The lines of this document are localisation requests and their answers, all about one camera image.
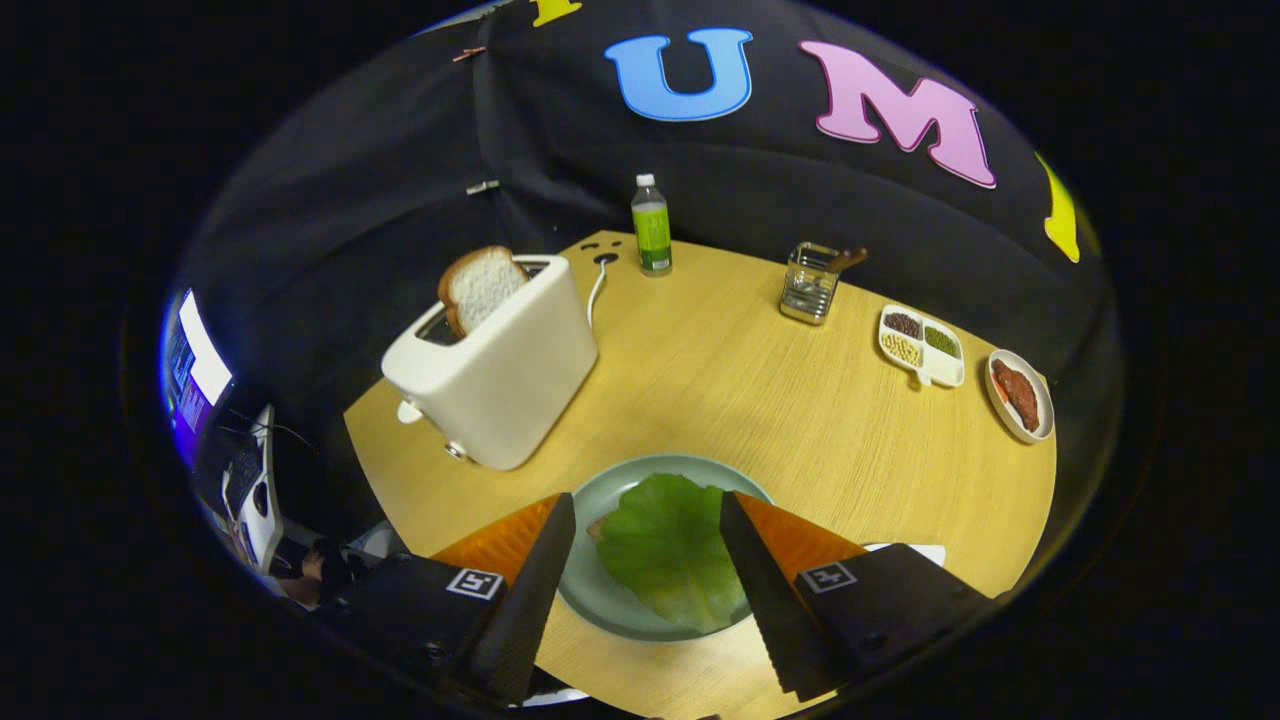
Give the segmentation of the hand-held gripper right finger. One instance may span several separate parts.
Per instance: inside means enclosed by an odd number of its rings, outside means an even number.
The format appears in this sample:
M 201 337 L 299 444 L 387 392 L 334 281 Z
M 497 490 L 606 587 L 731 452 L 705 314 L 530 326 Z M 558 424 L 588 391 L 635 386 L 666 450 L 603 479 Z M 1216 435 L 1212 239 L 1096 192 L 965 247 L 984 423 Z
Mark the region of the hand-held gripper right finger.
M 800 701 L 882 676 L 995 611 L 909 544 L 869 550 L 737 491 L 722 496 L 719 533 L 780 687 Z

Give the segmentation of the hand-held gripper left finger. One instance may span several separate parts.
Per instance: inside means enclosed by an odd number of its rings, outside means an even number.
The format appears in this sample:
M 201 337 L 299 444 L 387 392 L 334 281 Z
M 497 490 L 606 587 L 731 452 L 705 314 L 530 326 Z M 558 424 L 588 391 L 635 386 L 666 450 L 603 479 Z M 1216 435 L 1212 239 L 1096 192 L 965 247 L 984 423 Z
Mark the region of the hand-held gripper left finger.
M 521 705 L 576 528 L 571 495 L 547 496 L 431 556 L 383 560 L 315 616 L 431 691 Z

